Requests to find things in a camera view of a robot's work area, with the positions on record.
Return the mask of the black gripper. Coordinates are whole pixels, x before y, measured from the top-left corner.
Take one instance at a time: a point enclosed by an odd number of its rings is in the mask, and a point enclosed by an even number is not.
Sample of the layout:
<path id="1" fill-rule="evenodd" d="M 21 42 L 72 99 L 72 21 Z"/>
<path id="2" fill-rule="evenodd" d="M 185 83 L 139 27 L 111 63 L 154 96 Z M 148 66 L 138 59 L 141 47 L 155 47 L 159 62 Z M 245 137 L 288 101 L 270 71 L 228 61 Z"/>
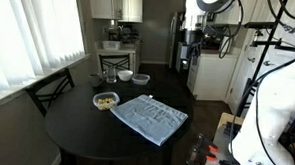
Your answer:
<path id="1" fill-rule="evenodd" d="M 191 60 L 191 63 L 196 66 L 198 57 L 201 54 L 201 41 L 203 38 L 203 32 L 201 30 L 186 30 L 184 40 L 188 45 L 187 59 Z"/>

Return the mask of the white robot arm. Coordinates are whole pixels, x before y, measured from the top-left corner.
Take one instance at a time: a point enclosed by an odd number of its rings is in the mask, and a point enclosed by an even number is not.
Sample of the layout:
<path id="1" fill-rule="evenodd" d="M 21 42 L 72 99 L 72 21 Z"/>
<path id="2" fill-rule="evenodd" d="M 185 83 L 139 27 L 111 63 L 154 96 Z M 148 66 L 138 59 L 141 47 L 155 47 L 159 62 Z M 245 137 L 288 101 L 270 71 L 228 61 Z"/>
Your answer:
<path id="1" fill-rule="evenodd" d="M 241 130 L 229 152 L 240 165 L 295 165 L 279 137 L 295 111 L 295 59 L 257 79 L 257 88 Z"/>

